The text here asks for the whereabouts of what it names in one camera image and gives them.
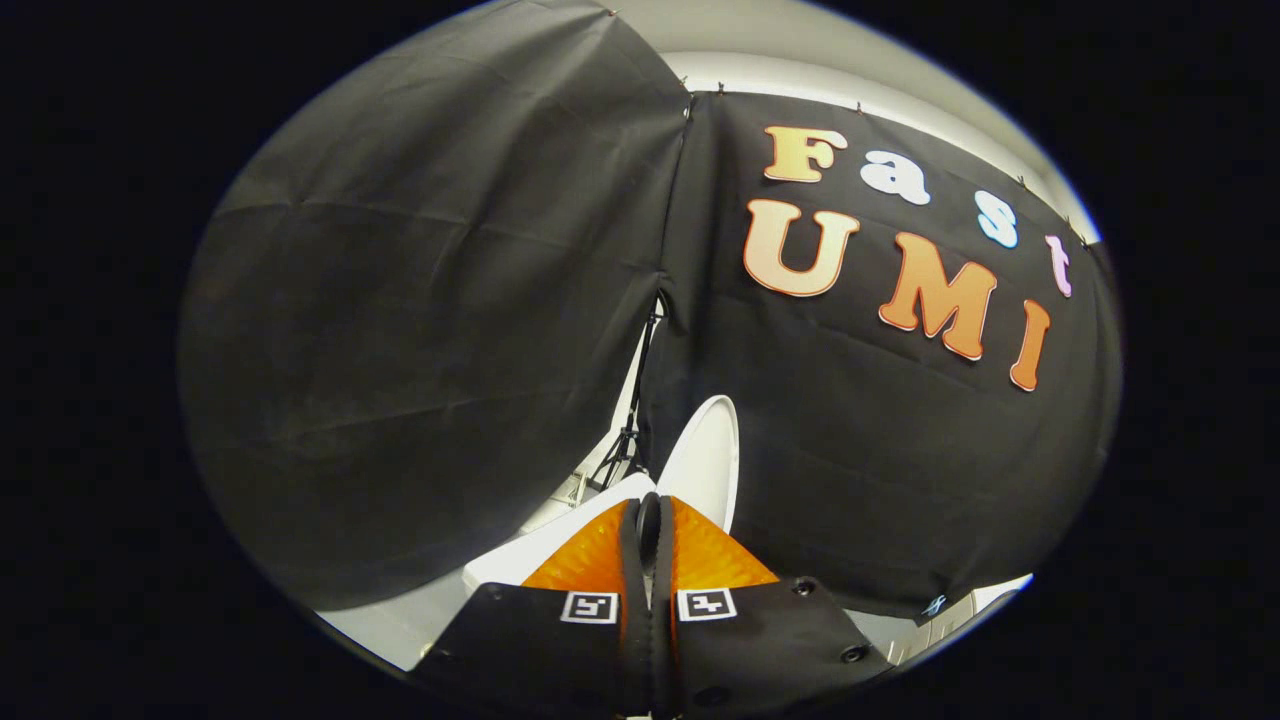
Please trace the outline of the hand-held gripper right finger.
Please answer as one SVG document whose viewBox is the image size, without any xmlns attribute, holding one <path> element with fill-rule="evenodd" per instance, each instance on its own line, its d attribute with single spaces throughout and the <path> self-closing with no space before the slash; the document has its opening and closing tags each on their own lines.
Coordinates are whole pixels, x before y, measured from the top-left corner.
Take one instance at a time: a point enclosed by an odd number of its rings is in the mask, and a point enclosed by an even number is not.
<svg viewBox="0 0 1280 720">
<path fill-rule="evenodd" d="M 814 577 L 772 571 L 691 503 L 653 501 L 655 717 L 810 717 L 891 671 Z"/>
</svg>

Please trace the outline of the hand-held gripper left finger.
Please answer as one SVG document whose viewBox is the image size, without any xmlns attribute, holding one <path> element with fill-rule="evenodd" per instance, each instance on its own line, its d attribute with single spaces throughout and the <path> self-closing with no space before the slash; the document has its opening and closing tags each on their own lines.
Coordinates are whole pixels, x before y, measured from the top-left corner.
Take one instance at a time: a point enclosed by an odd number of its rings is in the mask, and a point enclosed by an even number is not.
<svg viewBox="0 0 1280 720">
<path fill-rule="evenodd" d="M 650 706 L 650 621 L 627 498 L 576 530 L 529 577 L 486 582 L 415 669 L 475 717 L 628 717 Z"/>
</svg>

